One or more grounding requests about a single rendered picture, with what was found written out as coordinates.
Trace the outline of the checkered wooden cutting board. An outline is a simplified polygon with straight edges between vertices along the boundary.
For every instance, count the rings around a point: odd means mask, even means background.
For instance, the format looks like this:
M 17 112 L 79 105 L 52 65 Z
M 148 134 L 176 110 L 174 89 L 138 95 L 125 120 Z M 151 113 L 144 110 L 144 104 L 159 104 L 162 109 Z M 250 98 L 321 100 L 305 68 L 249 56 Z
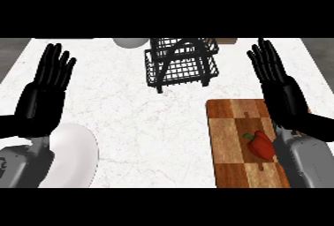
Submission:
M 208 100 L 206 115 L 218 188 L 289 188 L 277 156 L 259 158 L 249 150 L 252 139 L 243 137 L 262 131 L 275 139 L 264 99 Z

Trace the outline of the grey bowl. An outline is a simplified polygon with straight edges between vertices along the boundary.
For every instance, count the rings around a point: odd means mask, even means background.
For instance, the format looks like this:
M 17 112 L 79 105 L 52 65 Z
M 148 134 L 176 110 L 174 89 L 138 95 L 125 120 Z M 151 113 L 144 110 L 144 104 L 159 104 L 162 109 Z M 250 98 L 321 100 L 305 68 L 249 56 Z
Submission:
M 135 49 L 150 41 L 148 38 L 116 38 L 114 42 L 125 49 Z

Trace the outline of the red bell pepper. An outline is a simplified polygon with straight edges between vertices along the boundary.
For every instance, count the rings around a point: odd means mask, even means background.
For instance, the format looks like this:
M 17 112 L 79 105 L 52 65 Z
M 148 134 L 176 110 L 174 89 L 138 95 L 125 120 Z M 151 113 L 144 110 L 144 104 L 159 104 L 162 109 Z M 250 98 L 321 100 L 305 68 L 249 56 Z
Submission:
M 275 155 L 274 144 L 262 131 L 256 131 L 255 135 L 244 134 L 244 138 L 250 139 L 247 143 L 250 152 L 262 159 L 271 160 Z

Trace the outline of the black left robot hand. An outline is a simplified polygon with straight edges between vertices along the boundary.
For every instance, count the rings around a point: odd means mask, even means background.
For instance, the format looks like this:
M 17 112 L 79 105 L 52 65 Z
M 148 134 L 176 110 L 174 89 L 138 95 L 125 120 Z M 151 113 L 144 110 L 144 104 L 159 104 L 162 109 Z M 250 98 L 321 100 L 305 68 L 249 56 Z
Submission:
M 35 80 L 23 90 L 14 115 L 0 116 L 0 139 L 38 138 L 52 134 L 61 123 L 66 91 L 77 58 L 49 44 L 39 61 Z

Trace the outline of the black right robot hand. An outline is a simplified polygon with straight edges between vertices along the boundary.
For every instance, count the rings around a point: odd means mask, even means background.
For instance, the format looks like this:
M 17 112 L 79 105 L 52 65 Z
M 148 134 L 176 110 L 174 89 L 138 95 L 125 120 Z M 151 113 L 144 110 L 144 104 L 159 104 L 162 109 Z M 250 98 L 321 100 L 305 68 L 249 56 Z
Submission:
M 309 112 L 302 88 L 286 72 L 273 42 L 261 38 L 247 56 L 262 84 L 267 109 L 277 125 L 315 139 L 334 142 L 334 119 Z

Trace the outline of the white plate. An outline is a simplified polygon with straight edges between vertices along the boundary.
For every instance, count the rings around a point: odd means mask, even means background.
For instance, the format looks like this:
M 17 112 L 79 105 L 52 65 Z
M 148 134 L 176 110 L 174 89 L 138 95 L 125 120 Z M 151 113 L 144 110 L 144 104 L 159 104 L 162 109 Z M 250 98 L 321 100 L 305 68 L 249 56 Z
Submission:
M 91 130 L 80 124 L 61 124 L 51 134 L 51 150 L 55 159 L 41 188 L 89 188 L 100 161 Z

